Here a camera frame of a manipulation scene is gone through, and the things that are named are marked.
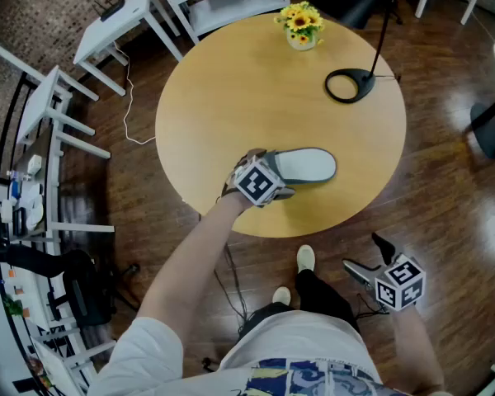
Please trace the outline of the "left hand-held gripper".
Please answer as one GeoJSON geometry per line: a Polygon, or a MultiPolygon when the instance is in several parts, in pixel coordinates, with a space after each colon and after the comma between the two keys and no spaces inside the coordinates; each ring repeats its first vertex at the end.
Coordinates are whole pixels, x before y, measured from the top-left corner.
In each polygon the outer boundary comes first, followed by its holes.
{"type": "Polygon", "coordinates": [[[249,150],[230,173],[224,183],[224,194],[240,192],[252,205],[263,207],[274,200],[285,200],[295,194],[281,178],[271,170],[263,158],[264,148],[249,150]]]}

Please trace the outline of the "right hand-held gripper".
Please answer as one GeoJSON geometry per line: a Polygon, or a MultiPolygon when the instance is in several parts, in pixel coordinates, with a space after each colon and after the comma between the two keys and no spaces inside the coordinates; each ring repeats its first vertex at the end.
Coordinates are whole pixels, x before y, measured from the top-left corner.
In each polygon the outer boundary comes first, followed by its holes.
{"type": "Polygon", "coordinates": [[[415,258],[407,257],[402,252],[397,254],[396,247],[385,238],[377,233],[372,233],[371,237],[385,265],[368,267],[344,259],[344,269],[368,292],[372,292],[377,303],[393,311],[402,311],[425,294],[426,272],[415,258]]]}

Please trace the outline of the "grey slipper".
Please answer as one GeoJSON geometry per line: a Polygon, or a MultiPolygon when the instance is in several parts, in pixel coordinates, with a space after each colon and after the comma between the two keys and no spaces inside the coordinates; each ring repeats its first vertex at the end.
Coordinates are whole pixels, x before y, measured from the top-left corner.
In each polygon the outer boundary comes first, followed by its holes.
{"type": "Polygon", "coordinates": [[[321,148],[270,151],[263,158],[286,185],[328,182],[337,172],[336,159],[321,148]]]}

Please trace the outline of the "person's left forearm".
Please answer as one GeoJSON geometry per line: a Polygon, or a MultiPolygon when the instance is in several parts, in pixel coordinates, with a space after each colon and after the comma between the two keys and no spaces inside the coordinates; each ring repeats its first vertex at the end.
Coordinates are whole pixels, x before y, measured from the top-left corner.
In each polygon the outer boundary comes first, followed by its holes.
{"type": "Polygon", "coordinates": [[[239,215],[252,203],[235,191],[221,197],[178,245],[155,276],[140,317],[166,324],[186,344],[192,321],[239,215]]]}

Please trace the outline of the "person's right forearm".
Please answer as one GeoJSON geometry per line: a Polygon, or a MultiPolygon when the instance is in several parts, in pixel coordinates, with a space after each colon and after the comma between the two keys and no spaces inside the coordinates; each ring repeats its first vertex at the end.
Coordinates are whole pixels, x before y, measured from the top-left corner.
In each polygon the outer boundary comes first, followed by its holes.
{"type": "Polygon", "coordinates": [[[413,396],[445,390],[445,377],[425,324],[414,305],[390,313],[398,363],[399,388],[413,396]]]}

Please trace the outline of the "person's black trousers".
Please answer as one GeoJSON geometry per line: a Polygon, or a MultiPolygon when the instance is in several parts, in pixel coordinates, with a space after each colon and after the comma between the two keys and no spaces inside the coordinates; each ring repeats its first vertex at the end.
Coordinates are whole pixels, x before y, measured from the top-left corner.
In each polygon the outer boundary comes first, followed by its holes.
{"type": "MultiPolygon", "coordinates": [[[[313,271],[309,269],[300,271],[295,278],[295,289],[300,297],[299,308],[302,311],[339,318],[349,323],[358,333],[361,332],[350,304],[329,284],[319,279],[313,271]]],[[[266,318],[289,311],[295,312],[295,309],[282,302],[272,302],[256,310],[240,329],[238,340],[266,318]]]]}

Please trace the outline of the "person's right white shoe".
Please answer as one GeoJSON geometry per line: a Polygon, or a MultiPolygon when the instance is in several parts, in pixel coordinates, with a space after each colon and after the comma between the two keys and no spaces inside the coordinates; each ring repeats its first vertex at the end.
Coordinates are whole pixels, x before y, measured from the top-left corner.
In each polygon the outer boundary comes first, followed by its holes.
{"type": "Polygon", "coordinates": [[[298,273],[302,271],[314,271],[315,268],[315,253],[312,247],[304,244],[299,247],[296,254],[298,273]]]}

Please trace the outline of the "person's white shoe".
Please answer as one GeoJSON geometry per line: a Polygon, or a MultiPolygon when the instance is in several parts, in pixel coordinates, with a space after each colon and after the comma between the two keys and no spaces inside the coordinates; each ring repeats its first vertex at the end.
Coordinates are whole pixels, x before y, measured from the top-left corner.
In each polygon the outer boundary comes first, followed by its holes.
{"type": "Polygon", "coordinates": [[[291,301],[291,293],[290,290],[285,286],[281,286],[277,288],[271,300],[273,304],[279,303],[286,306],[290,305],[290,301],[291,301]]]}
{"type": "Polygon", "coordinates": [[[312,247],[304,244],[299,247],[296,254],[298,273],[302,271],[314,271],[315,268],[315,253],[312,247]]]}

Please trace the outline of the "round wooden table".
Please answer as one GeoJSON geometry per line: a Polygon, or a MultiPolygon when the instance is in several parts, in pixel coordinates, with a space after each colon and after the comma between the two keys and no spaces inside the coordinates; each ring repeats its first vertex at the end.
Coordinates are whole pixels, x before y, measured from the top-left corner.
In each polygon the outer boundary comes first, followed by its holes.
{"type": "MultiPolygon", "coordinates": [[[[330,229],[363,210],[388,184],[402,155],[406,111],[391,68],[379,57],[372,91],[343,104],[324,91],[340,68],[369,70],[375,49],[354,31],[327,22],[324,42],[298,51],[272,15],[234,22],[205,37],[175,67],[156,118],[158,156],[181,198],[204,214],[250,149],[316,147],[337,161],[335,177],[302,185],[288,199],[247,210],[239,233],[289,238],[330,229]]],[[[339,97],[355,95],[342,77],[339,97]]]]}

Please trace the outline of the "person's white printed shirt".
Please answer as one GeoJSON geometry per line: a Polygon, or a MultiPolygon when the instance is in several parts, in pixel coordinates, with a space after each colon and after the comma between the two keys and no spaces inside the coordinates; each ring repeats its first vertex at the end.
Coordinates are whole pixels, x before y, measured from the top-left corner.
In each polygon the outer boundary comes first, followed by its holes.
{"type": "Polygon", "coordinates": [[[217,371],[186,378],[166,324],[138,316],[87,396],[413,396],[385,385],[347,322],[295,310],[266,318],[217,371]]]}

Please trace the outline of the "potted yellow sunflowers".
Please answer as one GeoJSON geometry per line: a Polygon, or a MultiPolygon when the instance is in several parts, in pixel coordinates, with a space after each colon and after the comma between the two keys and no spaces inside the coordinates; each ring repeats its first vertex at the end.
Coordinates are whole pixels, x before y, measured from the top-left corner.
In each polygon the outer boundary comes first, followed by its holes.
{"type": "Polygon", "coordinates": [[[323,43],[324,19],[308,1],[282,8],[274,16],[274,22],[283,28],[289,45],[295,50],[307,51],[323,43]]]}

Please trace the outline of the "dark grey chair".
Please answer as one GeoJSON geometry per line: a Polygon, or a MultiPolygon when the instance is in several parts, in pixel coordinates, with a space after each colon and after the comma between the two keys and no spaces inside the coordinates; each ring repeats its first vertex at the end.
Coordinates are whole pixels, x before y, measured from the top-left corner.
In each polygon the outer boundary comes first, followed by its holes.
{"type": "Polygon", "coordinates": [[[470,127],[483,153],[495,159],[495,102],[491,106],[477,103],[470,110],[470,127]]]}
{"type": "Polygon", "coordinates": [[[388,20],[394,19],[398,25],[403,24],[403,19],[396,12],[397,0],[355,0],[339,18],[339,22],[352,28],[363,30],[373,12],[382,8],[388,20]]]}

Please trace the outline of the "black office chair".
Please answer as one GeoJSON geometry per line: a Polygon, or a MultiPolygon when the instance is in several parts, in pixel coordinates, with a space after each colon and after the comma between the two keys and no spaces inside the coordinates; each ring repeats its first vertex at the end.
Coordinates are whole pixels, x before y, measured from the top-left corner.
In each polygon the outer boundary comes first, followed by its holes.
{"type": "Polygon", "coordinates": [[[50,255],[32,247],[9,243],[0,239],[0,263],[19,267],[47,279],[62,276],[64,295],[55,297],[48,293],[51,313],[60,318],[58,309],[68,303],[79,327],[107,324],[116,313],[115,300],[123,302],[133,311],[139,304],[132,304],[120,292],[125,288],[125,278],[140,271],[137,263],[118,271],[110,264],[96,267],[92,258],[82,250],[72,250],[63,255],[50,255]]]}

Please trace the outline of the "black router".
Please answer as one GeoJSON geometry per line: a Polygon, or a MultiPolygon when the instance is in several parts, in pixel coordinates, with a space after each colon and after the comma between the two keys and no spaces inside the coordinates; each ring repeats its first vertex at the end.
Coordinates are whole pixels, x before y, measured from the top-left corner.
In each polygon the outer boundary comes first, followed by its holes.
{"type": "Polygon", "coordinates": [[[93,7],[100,21],[104,22],[112,17],[125,5],[125,0],[104,0],[104,3],[93,1],[93,7]]]}

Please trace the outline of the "small potted green plant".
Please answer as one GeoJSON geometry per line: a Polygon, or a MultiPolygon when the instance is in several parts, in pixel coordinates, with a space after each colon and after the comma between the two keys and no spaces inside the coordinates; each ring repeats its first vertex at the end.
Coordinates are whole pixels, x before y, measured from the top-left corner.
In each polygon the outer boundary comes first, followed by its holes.
{"type": "Polygon", "coordinates": [[[6,312],[12,317],[24,317],[25,310],[20,300],[13,299],[10,295],[4,295],[2,298],[2,303],[6,312]]]}

